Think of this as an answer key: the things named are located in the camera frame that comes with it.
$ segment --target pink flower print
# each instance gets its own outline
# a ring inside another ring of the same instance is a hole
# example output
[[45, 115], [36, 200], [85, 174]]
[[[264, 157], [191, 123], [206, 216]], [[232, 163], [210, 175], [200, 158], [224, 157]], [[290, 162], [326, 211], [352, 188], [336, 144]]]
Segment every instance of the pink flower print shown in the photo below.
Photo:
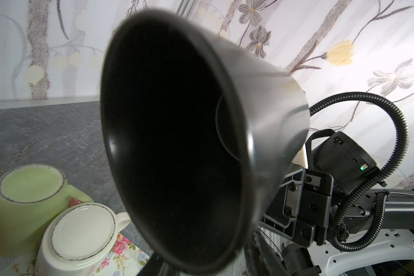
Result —
[[76, 198], [71, 197], [71, 199], [69, 200], [69, 205], [67, 207], [70, 208], [70, 207], [78, 205], [78, 204], [81, 204], [81, 201], [79, 201]]
[[109, 258], [105, 258], [104, 259], [104, 261], [101, 263], [101, 266], [100, 266], [100, 268], [101, 269], [103, 269], [103, 268], [105, 268], [106, 266], [108, 266], [109, 265], [109, 260], [110, 260], [110, 257]]
[[128, 243], [130, 243], [130, 240], [118, 233], [115, 245], [113, 246], [113, 252], [115, 254], [121, 255], [123, 251], [126, 249]]

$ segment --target gray flower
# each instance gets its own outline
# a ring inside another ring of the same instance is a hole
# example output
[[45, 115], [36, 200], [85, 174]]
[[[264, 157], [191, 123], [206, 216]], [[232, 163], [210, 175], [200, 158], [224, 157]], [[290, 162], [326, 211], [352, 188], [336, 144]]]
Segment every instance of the gray flower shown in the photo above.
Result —
[[250, 33], [250, 38], [252, 42], [248, 44], [247, 50], [250, 52], [254, 52], [255, 55], [260, 56], [261, 58], [265, 58], [267, 54], [264, 52], [264, 45], [269, 45], [268, 40], [270, 39], [271, 31], [267, 32], [267, 30], [259, 26], [256, 30]]
[[261, 22], [262, 20], [262, 17], [258, 13], [258, 11], [264, 9], [265, 1], [267, 0], [247, 0], [247, 4], [239, 5], [238, 10], [240, 12], [243, 12], [241, 17], [239, 18], [239, 22], [241, 24], [245, 24], [248, 22], [248, 19], [250, 19], [250, 24], [252, 24], [253, 26], [257, 26], [259, 22]]
[[409, 89], [413, 84], [413, 75], [408, 75], [405, 70], [411, 63], [412, 58], [403, 61], [394, 68], [394, 72], [392, 73], [383, 73], [380, 70], [374, 71], [373, 74], [375, 77], [368, 80], [368, 86], [383, 84], [381, 91], [382, 96], [388, 95], [397, 87]]

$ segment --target wall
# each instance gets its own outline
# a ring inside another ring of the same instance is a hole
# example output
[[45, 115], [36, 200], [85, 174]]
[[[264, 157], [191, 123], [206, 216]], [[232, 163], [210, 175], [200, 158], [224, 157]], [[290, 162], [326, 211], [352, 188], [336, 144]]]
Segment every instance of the wall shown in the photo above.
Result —
[[[112, 32], [144, 3], [179, 1], [0, 0], [0, 101], [98, 95]], [[414, 0], [202, 0], [191, 20], [286, 69], [310, 104], [347, 91], [395, 102], [410, 146], [387, 182], [414, 185]], [[392, 153], [392, 122], [375, 106], [339, 103], [311, 122], [343, 130], [379, 166]]]
[[[410, 146], [387, 183], [414, 185], [414, 0], [203, 0], [192, 21], [286, 69], [310, 105], [348, 91], [395, 102]], [[394, 127], [378, 107], [338, 103], [311, 119], [311, 131], [327, 128], [343, 130], [379, 166], [392, 153]]]
[[0, 101], [99, 95], [113, 31], [129, 14], [179, 0], [0, 0]]

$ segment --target screw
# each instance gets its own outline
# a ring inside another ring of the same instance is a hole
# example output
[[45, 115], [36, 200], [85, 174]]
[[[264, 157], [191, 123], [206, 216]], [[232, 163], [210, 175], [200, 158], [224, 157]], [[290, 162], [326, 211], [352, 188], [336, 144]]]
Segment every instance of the screw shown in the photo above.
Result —
[[296, 189], [297, 189], [296, 184], [294, 184], [294, 183], [288, 184], [288, 189], [292, 192], [296, 191]]
[[288, 216], [291, 216], [291, 214], [293, 213], [293, 209], [291, 207], [285, 207], [284, 213]]

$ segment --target white mug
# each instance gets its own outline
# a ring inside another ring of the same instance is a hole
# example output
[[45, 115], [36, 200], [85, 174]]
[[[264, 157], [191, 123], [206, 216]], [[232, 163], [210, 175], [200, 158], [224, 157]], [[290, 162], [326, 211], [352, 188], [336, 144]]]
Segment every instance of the white mug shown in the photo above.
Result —
[[88, 276], [98, 268], [130, 223], [127, 212], [114, 214], [99, 203], [73, 206], [46, 229], [35, 263], [35, 276]]

